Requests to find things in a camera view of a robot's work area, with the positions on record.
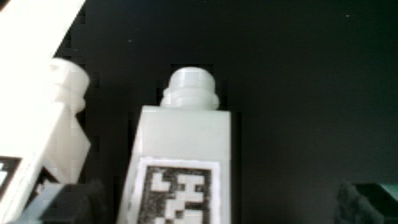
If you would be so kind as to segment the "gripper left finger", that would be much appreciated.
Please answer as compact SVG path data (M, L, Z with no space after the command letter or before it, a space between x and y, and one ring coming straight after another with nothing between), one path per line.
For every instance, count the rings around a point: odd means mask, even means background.
M107 216L100 181L48 184L20 216L20 224L101 224Z

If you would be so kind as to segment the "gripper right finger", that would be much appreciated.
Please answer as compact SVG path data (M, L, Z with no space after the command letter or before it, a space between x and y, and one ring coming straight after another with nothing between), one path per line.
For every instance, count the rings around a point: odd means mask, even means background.
M336 224L398 224L398 183L343 183Z

